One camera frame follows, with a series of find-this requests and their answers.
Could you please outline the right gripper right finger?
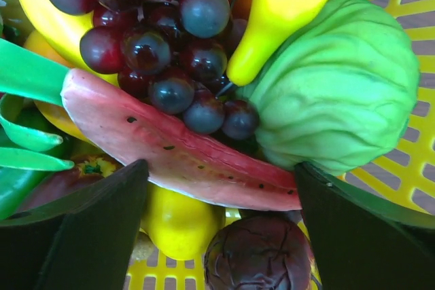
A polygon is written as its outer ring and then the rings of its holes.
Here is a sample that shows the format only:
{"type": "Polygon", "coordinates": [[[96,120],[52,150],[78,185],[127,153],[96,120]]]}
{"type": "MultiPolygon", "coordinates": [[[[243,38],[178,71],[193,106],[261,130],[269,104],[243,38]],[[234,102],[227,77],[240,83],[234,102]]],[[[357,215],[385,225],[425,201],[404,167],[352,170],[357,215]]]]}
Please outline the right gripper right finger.
{"type": "Polygon", "coordinates": [[[434,216],[308,163],[294,173],[324,289],[434,288],[434,216]]]}

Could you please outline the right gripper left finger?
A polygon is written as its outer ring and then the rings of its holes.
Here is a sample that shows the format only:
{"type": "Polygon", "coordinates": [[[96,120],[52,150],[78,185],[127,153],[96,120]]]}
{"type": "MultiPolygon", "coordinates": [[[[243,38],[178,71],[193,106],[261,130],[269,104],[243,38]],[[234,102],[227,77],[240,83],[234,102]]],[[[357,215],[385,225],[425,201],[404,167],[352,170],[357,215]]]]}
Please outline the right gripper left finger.
{"type": "Polygon", "coordinates": [[[145,208],[148,165],[1,221],[2,289],[122,289],[145,208]]]}

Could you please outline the watermelon slice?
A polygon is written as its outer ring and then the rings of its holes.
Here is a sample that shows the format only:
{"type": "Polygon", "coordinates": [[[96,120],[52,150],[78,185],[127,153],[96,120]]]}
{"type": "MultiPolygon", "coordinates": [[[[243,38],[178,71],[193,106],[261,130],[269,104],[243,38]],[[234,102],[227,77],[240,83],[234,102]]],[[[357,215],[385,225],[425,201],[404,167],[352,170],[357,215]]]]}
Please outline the watermelon slice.
{"type": "Polygon", "coordinates": [[[85,137],[125,165],[145,160],[160,187],[238,209],[301,208],[291,172],[196,134],[91,73],[68,72],[61,98],[85,137]]]}

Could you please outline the yellow plastic basket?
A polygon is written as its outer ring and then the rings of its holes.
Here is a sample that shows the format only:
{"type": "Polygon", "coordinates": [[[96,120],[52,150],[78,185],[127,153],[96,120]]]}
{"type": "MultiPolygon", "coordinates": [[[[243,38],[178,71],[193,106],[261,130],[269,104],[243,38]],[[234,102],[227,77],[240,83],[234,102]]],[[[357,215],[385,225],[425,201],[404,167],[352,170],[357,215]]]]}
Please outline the yellow plastic basket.
{"type": "MultiPolygon", "coordinates": [[[[402,206],[434,213],[434,0],[371,0],[397,18],[421,66],[418,103],[397,148],[341,178],[402,206]]],[[[125,289],[205,289],[202,258],[177,261],[158,248],[132,260],[125,289]]]]}

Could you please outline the green pepper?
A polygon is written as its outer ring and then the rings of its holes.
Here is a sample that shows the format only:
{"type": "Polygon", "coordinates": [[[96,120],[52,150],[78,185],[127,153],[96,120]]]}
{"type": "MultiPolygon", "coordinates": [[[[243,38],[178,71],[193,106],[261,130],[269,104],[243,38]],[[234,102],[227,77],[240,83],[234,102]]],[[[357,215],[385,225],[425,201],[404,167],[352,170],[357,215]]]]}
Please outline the green pepper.
{"type": "MultiPolygon", "coordinates": [[[[71,137],[52,125],[36,107],[24,108],[19,114],[18,124],[51,132],[65,137],[64,142],[46,153],[56,158],[65,159],[72,148],[71,137]]],[[[1,167],[1,219],[8,218],[16,212],[24,199],[37,187],[44,178],[53,172],[39,170],[23,170],[1,167]]]]}

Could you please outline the yellow lemon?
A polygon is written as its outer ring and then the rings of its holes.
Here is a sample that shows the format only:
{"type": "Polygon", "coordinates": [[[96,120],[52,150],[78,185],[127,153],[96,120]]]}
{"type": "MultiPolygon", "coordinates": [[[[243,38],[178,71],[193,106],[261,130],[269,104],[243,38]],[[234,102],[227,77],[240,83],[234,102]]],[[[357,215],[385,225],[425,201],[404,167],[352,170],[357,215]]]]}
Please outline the yellow lemon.
{"type": "Polygon", "coordinates": [[[167,257],[202,255],[225,225],[226,209],[149,183],[141,228],[167,257]]]}

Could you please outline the dark purple passion fruit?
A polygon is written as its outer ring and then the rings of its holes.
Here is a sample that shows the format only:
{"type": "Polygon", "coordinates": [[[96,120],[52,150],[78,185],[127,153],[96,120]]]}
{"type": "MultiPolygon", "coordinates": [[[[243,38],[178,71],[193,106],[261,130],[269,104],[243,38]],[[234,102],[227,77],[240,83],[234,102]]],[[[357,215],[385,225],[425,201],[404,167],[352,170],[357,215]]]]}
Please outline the dark purple passion fruit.
{"type": "Polygon", "coordinates": [[[312,263],[309,241],[295,223],[259,215],[221,229],[203,266],[210,289],[308,289],[312,263]]]}

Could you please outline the green cabbage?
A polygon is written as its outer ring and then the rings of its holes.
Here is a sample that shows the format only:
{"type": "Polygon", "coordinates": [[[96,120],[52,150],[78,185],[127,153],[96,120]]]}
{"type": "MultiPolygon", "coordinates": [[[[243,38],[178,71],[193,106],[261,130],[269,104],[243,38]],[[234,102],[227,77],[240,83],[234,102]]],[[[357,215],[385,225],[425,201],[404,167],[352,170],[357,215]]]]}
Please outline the green cabbage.
{"type": "Polygon", "coordinates": [[[329,0],[237,96],[258,110],[267,161],[341,175],[397,145],[419,79],[411,39],[393,16],[368,0],[329,0]]]}

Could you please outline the red dragon fruit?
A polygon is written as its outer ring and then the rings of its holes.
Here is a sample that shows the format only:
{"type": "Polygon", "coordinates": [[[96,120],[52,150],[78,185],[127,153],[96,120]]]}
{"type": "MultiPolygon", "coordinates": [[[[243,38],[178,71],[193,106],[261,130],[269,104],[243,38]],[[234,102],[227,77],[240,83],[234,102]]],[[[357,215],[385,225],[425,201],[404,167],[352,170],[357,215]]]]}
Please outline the red dragon fruit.
{"type": "Polygon", "coordinates": [[[57,172],[69,170],[73,162],[58,158],[54,150],[65,138],[51,130],[32,126],[23,112],[35,108],[34,100],[61,105],[60,92],[69,69],[34,52],[1,40],[1,129],[7,140],[1,142],[1,166],[25,170],[57,172]]]}

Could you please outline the dark purple grapes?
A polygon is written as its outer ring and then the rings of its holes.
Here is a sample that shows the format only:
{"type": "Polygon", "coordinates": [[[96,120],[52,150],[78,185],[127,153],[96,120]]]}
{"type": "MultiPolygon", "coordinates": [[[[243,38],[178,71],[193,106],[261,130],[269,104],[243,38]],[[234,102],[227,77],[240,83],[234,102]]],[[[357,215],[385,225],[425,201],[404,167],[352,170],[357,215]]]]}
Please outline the dark purple grapes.
{"type": "Polygon", "coordinates": [[[64,14],[89,15],[76,31],[77,56],[99,74],[192,131],[250,139],[254,106],[232,96],[228,61],[246,27],[234,0],[48,0],[64,14]]]}

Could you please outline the long yellow banana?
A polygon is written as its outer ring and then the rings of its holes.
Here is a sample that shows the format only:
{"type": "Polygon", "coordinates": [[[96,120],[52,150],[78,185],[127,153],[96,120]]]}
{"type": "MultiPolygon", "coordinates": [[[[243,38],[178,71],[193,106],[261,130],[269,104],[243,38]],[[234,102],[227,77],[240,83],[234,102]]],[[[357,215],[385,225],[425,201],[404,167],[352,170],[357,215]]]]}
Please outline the long yellow banana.
{"type": "Polygon", "coordinates": [[[227,66],[229,80],[245,86],[277,48],[312,21],[327,0],[251,0],[247,28],[227,66]]]}

